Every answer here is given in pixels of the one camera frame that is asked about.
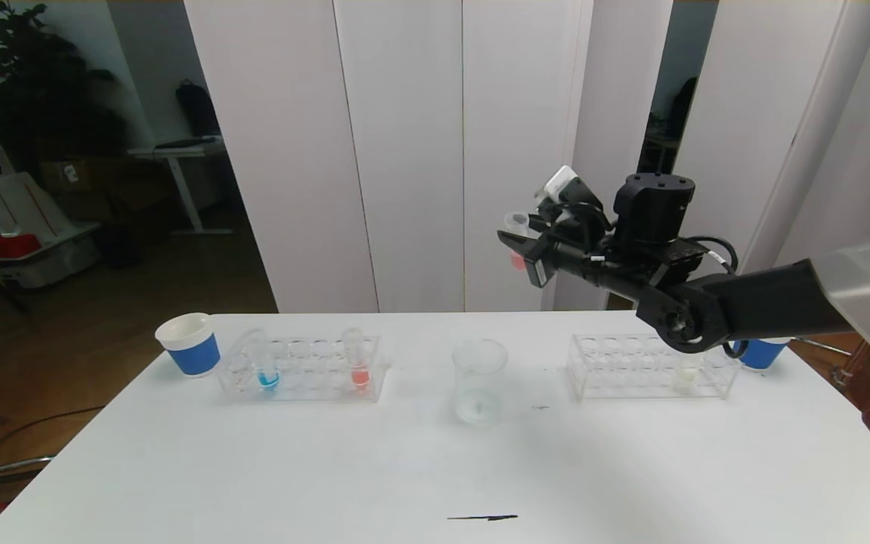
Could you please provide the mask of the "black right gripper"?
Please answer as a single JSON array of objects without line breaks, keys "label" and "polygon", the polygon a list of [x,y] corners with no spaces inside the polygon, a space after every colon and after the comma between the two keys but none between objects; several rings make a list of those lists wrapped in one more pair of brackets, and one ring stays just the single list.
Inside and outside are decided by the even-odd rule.
[{"label": "black right gripper", "polygon": [[596,286],[598,266],[593,257],[600,254],[600,231],[584,221],[561,221],[553,224],[545,217],[528,214],[528,230],[540,233],[527,237],[507,230],[498,230],[498,241],[519,257],[525,257],[529,282],[542,288],[564,272]]}]

